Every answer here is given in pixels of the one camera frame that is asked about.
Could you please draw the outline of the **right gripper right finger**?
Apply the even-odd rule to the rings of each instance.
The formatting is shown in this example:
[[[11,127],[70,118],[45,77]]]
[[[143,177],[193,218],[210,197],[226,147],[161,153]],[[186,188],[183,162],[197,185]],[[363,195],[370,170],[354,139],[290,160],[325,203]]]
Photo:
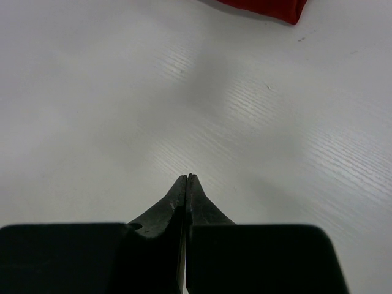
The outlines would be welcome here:
[[[348,293],[328,235],[308,224],[239,225],[205,194],[186,186],[189,293]]]

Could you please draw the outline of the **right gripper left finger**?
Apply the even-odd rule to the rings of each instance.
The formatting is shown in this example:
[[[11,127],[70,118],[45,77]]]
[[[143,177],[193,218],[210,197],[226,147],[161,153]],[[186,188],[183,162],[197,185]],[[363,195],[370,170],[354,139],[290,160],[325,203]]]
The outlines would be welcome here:
[[[1,229],[2,293],[181,293],[186,176],[129,223]]]

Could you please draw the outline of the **red t shirt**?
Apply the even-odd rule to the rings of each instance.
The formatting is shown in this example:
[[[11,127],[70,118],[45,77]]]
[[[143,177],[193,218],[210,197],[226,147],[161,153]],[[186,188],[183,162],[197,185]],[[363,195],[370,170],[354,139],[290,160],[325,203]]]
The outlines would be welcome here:
[[[307,0],[219,0],[219,2],[296,25]]]

